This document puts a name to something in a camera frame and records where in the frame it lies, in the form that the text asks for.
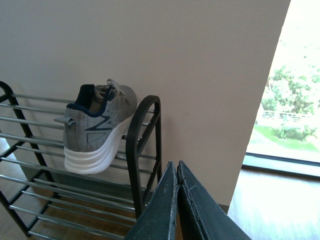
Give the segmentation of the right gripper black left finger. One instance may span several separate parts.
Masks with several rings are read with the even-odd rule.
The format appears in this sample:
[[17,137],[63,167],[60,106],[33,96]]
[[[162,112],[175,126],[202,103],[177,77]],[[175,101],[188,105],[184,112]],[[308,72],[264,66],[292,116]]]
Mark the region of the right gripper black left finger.
[[172,161],[151,196],[150,202],[125,236],[126,240],[174,240],[177,225],[179,184]]

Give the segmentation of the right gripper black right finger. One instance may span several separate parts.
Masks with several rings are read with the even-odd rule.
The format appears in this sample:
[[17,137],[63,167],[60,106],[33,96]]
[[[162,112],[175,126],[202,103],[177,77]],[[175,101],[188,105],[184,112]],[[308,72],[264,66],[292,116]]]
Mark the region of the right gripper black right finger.
[[249,240],[181,160],[177,167],[177,205],[185,240]]

